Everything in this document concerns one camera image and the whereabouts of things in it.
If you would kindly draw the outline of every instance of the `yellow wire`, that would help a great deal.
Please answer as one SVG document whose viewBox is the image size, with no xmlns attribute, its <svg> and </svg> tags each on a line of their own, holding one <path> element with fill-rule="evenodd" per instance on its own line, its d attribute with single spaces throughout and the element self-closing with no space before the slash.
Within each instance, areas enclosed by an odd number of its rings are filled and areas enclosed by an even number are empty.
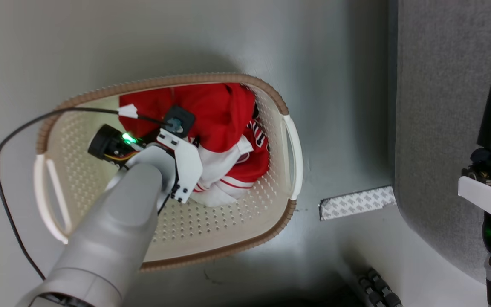
<svg viewBox="0 0 491 307">
<path fill-rule="evenodd" d="M 115 161 L 126 161 L 126 160 L 130 159 L 131 157 L 133 157 L 133 156 L 135 156 L 137 154 L 138 154 L 138 152 L 134 152 L 130 156 L 125 156 L 125 157 L 122 157 L 122 158 L 113 157 L 113 156 L 110 156 L 110 155 L 107 155 L 107 154 L 104 154 L 104 156 L 106 156 L 107 158 L 109 158 L 111 160 L 115 160 Z"/>
</svg>

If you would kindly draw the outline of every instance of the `gray fabric surface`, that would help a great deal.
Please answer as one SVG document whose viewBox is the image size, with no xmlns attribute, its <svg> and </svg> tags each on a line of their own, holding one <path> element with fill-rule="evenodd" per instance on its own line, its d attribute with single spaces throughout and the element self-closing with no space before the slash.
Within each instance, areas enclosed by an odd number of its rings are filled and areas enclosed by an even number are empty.
<svg viewBox="0 0 491 307">
<path fill-rule="evenodd" d="M 401 214 L 485 279 L 482 211 L 457 196 L 491 83 L 491 1 L 399 0 L 395 191 Z"/>
</svg>

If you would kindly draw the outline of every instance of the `wire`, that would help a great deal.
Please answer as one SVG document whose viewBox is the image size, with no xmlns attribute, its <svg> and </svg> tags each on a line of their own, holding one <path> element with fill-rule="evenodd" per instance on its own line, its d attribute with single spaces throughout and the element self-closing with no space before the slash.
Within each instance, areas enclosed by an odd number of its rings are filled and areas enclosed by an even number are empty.
<svg viewBox="0 0 491 307">
<path fill-rule="evenodd" d="M 63 108 L 63 109 L 58 109 L 58 110 L 54 110 L 54 111 L 48 112 L 48 113 L 43 114 L 41 116 L 37 116 L 33 120 L 31 120 L 29 122 L 26 122 L 22 126 L 19 126 L 18 128 L 16 128 L 8 136 L 6 136 L 6 138 L 4 138 L 1 141 L 1 143 L 0 143 L 0 160 L 1 160 L 1 151 L 3 150 L 3 147 L 12 138 L 14 138 L 14 136 L 16 136 L 16 134 L 19 134 L 24 129 L 28 128 L 29 126 L 31 126 L 31 125 L 39 122 L 39 121 L 42 121 L 44 119 L 47 119 L 47 118 L 49 118 L 51 116 L 59 115 L 61 113 L 66 113 L 66 112 L 70 112 L 70 111 L 93 112 L 93 113 L 110 113 L 110 114 L 116 114 L 116 115 L 118 115 L 118 111 L 116 111 L 116 110 L 97 109 L 95 107 L 66 107 L 66 108 Z M 155 120 L 155 119 L 152 119 L 152 118 L 146 117 L 146 116 L 141 116 L 140 115 L 140 116 L 138 116 L 138 119 L 139 120 L 144 120 L 144 121 L 154 122 L 155 124 L 159 124 L 161 126 L 167 126 L 168 125 L 168 124 L 166 124 L 163 121 Z M 5 193 L 3 192 L 3 187 L 1 185 L 1 174 L 0 174 L 0 197 L 1 197 L 1 202 L 3 203 L 3 208 L 5 209 L 5 213 L 7 215 L 8 220 L 9 220 L 10 227 L 12 228 L 12 232 L 14 233 L 14 236 L 16 237 L 16 241 L 18 242 L 18 245 L 20 246 L 20 249 L 22 250 L 22 253 L 24 254 L 24 256 L 26 257 L 26 259 L 28 260 L 29 264 L 31 264 L 31 266 L 33 267 L 33 269 L 37 272 L 37 274 L 39 275 L 39 277 L 41 277 L 42 280 L 45 280 L 45 275 L 43 275 L 43 272 L 41 272 L 41 270 L 39 270 L 39 267 L 35 264 L 35 262 L 31 258 L 31 256 L 29 256 L 29 253 L 26 250 L 26 248 L 24 247 L 24 243 L 22 242 L 22 239 L 20 238 L 20 235 L 18 233 L 18 230 L 16 229 L 16 225 L 14 223 L 14 219 L 12 218 L 12 214 L 10 213 L 9 205 L 7 204 Z"/>
<path fill-rule="evenodd" d="M 115 157 L 115 156 L 111 156 L 111 155 L 108 155 L 108 154 L 104 154 L 104 156 L 106 156 L 107 158 L 111 159 L 111 160 L 115 160 L 115 161 L 126 161 L 128 159 L 131 159 L 131 157 L 137 155 L 138 152 L 137 151 L 133 151 L 131 153 L 129 153 L 128 155 L 124 156 L 124 157 Z"/>
</svg>

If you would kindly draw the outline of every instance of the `floor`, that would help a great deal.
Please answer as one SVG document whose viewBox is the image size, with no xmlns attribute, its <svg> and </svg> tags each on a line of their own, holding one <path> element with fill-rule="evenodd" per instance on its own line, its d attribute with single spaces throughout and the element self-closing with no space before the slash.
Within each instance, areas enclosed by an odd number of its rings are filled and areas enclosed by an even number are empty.
<svg viewBox="0 0 491 307">
<path fill-rule="evenodd" d="M 319 221 L 322 198 L 390 183 L 386 25 L 386 3 L 377 0 L 27 0 L 20 6 L 0 0 L 0 139 L 69 96 L 119 82 L 194 72 L 257 76 L 281 93 L 302 142 L 305 176 L 294 217 L 255 249 L 139 275 L 125 305 L 317 300 L 372 265 L 410 306 L 455 303 L 468 292 L 474 306 L 482 286 L 453 271 L 396 207 Z M 3 184 L 25 245 L 48 272 L 63 247 L 37 216 L 34 144 L 34 129 L 9 144 Z M 440 276 L 445 282 L 435 282 Z M 0 306 L 13 305 L 38 282 L 0 206 Z M 422 291 L 425 282 L 452 294 L 437 301 Z"/>
</svg>

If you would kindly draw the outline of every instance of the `brown basket rim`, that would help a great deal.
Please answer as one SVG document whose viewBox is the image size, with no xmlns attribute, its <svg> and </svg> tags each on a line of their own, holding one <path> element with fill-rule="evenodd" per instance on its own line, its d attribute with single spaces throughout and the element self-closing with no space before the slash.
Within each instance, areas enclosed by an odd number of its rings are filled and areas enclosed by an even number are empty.
<svg viewBox="0 0 491 307">
<path fill-rule="evenodd" d="M 76 107 L 82 103 L 87 103 L 90 101 L 106 98 L 114 95 L 122 95 L 125 93 L 141 91 L 146 89 L 155 89 L 161 87 L 170 86 L 182 86 L 191 84 L 206 84 L 206 83 L 224 83 L 224 82 L 236 82 L 242 83 L 248 86 L 255 86 L 263 90 L 270 98 L 274 101 L 276 107 L 278 107 L 281 115 L 288 115 L 289 110 L 287 105 L 283 101 L 281 95 L 268 83 L 262 81 L 254 76 L 249 76 L 245 74 L 194 74 L 194 75 L 178 75 L 169 76 L 162 78 L 152 78 L 148 80 L 129 82 L 125 84 L 119 84 L 99 90 L 95 90 L 89 93 L 84 93 L 72 97 L 63 103 L 61 103 L 56 110 L 63 109 L 66 107 Z M 43 122 L 43 125 L 39 129 L 37 136 L 37 145 L 35 147 L 38 155 L 45 154 L 48 146 L 50 132 L 56 124 L 60 115 L 55 115 L 49 117 Z M 192 255 L 187 255 L 183 257 L 170 258 L 166 260 L 150 261 L 144 262 L 140 268 L 140 272 L 152 272 L 156 270 L 164 270 L 171 268 L 178 268 L 180 266 L 188 266 L 190 264 L 198 264 L 204 261 L 215 260 L 230 256 L 234 253 L 244 251 L 246 249 L 251 249 L 253 247 L 259 246 L 267 241 L 273 239 L 278 235 L 288 224 L 293 216 L 296 208 L 296 200 L 288 200 L 285 210 L 282 216 L 279 218 L 278 222 L 271 227 L 267 232 L 258 235 L 257 237 L 252 237 L 238 243 L 220 247 L 218 249 L 212 249 L 210 251 L 195 253 Z"/>
</svg>

